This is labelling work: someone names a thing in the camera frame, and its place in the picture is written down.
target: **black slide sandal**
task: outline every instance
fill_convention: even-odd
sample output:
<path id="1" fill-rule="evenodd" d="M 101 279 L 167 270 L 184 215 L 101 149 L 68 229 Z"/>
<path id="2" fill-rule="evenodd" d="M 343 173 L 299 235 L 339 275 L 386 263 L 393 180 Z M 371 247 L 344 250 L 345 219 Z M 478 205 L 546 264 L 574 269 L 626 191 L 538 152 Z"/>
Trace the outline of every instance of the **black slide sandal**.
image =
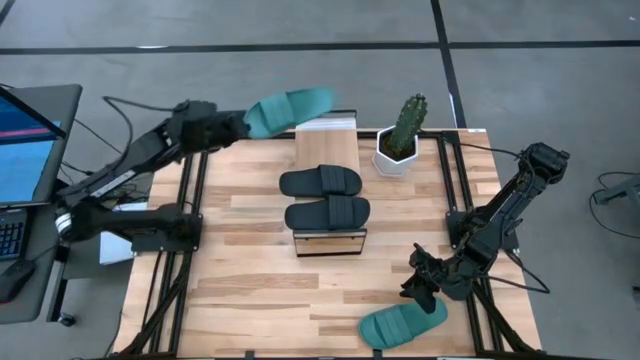
<path id="1" fill-rule="evenodd" d="M 355 171 L 337 165 L 290 171 L 280 176 L 280 191 L 286 196 L 353 196 L 362 190 L 362 179 Z"/>
<path id="2" fill-rule="evenodd" d="M 290 205 L 284 222 L 292 230 L 358 229 L 370 213 L 367 199 L 331 195 L 326 200 Z"/>

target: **potted cactus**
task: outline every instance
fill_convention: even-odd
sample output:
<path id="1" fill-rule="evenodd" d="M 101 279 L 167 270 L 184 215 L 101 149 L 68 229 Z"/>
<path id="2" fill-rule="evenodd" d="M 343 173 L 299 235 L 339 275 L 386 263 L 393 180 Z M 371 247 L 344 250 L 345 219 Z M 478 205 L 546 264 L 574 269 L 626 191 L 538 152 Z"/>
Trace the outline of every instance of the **potted cactus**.
<path id="1" fill-rule="evenodd" d="M 418 158 L 416 134 L 426 115 L 425 97 L 416 94 L 405 102 L 394 126 L 378 131 L 373 164 L 380 175 L 401 177 Z"/>

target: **laptop screen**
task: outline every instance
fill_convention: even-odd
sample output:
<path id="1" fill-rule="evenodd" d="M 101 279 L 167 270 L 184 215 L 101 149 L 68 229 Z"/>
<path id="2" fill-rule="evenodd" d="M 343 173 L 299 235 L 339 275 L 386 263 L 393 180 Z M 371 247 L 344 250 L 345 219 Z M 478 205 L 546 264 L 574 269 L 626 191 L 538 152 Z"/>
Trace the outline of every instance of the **laptop screen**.
<path id="1" fill-rule="evenodd" d="M 56 136 L 34 116 L 0 97 L 0 144 L 54 140 Z"/>

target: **cactus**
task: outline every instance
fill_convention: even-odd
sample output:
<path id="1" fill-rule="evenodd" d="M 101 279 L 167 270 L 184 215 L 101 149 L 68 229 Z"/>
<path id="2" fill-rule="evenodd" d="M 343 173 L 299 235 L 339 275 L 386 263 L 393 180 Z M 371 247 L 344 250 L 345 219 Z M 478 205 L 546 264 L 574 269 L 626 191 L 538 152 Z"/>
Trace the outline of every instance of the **cactus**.
<path id="1" fill-rule="evenodd" d="M 411 150 L 413 139 L 426 115 L 427 102 L 424 95 L 416 94 L 405 102 L 388 142 L 388 150 L 394 159 L 407 157 L 406 153 Z"/>

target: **hexagonal pot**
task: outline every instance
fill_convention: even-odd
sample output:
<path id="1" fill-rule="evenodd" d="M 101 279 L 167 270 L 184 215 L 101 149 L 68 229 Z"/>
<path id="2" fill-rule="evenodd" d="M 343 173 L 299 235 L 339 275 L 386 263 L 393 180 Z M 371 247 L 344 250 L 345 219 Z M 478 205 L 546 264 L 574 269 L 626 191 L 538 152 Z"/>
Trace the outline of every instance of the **hexagonal pot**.
<path id="1" fill-rule="evenodd" d="M 395 161 L 380 150 L 381 137 L 394 128 L 395 126 L 391 126 L 378 131 L 378 135 L 376 136 L 376 153 L 375 155 L 373 155 L 373 165 L 382 176 L 402 177 L 405 175 L 407 170 L 409 170 L 411 164 L 418 158 L 418 135 L 416 135 L 413 139 L 413 145 L 415 149 L 413 155 L 404 160 Z"/>

